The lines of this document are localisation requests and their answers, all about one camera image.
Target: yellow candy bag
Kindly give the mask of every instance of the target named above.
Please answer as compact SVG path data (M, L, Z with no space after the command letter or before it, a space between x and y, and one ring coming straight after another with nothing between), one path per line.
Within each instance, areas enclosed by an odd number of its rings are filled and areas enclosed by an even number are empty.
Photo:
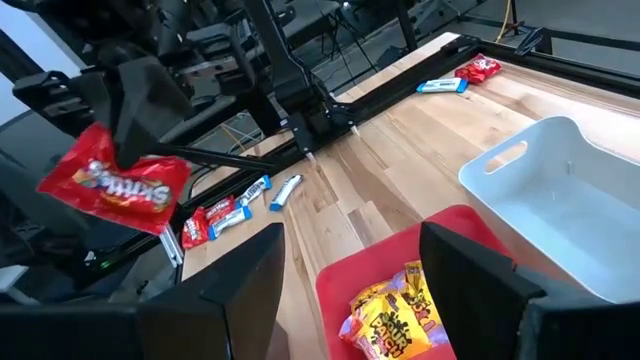
M375 285L371 285L364 290L360 291L360 293L351 300L351 312L355 313L362 305L366 304L369 300L371 300L378 291L384 289L389 285L389 281L383 281L381 283L377 283Z
M409 304L434 345L448 343L449 339L422 272L422 263L413 261L405 264L405 272L409 286L402 291L402 298Z
M353 339L369 360L407 360L431 348L413 311L398 291L378 293L354 317L362 327Z

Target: wooden tabletop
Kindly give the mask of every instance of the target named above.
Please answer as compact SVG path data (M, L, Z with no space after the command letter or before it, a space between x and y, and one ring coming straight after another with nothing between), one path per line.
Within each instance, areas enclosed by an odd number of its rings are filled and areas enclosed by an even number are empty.
M455 39L445 33L338 98L374 89ZM458 170L506 137L552 115L578 122L596 144L640 162L640 102L503 63L502 71L464 94L415 94L318 153L273 177L274 189L251 203L253 219L186 253L184 278L198 272L271 222L286 228L287 257L278 321L292 359L326 359L315 279L325 266L450 205L467 203ZM263 154L290 134L269 138ZM194 193L233 172L222 168ZM267 210L283 181L303 183L282 213Z

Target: bin handle hole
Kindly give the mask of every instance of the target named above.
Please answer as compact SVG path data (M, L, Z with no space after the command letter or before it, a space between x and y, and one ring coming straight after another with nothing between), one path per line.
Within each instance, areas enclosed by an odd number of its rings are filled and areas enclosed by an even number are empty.
M528 144L526 141L520 141L517 144L509 146L506 150L501 151L499 154L487 161L484 166L485 174L493 174L510 163L518 160L527 152L527 147Z

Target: red candy wrapper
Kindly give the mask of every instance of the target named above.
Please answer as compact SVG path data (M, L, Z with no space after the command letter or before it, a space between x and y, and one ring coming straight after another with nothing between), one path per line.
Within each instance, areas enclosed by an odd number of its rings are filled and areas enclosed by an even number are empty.
M182 247L185 250L204 244L209 240L209 228L205 219L204 208L198 207L182 228Z
M213 225L231 213L236 207L233 195L218 201L207 210L205 217L209 225Z
M189 164L177 157L141 159L131 169L119 170L109 130L94 123L38 191L88 214L159 235L189 173Z
M477 85L495 75L502 66L499 62L478 54L472 62L456 70L455 76Z

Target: white plastic bin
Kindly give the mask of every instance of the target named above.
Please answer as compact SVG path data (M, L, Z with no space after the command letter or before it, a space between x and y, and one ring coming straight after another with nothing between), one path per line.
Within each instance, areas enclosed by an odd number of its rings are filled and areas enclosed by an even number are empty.
M522 142L520 157L486 170ZM573 120L538 121L466 164L459 179L518 263L610 302L640 300L640 167L591 144Z

